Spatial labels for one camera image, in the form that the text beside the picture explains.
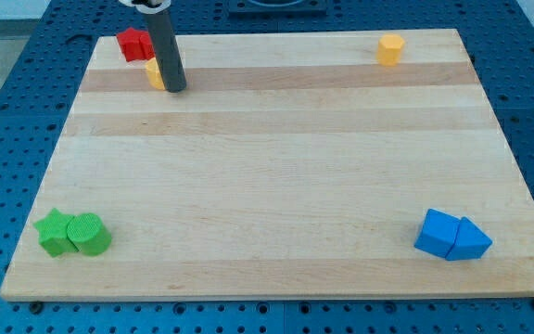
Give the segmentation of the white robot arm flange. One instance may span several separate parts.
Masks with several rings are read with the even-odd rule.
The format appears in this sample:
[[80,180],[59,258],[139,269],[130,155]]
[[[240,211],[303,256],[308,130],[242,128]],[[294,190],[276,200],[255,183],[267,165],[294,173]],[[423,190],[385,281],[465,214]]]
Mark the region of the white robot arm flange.
[[135,7],[140,13],[147,15],[157,14],[165,9],[168,9],[171,0],[119,0],[125,6]]

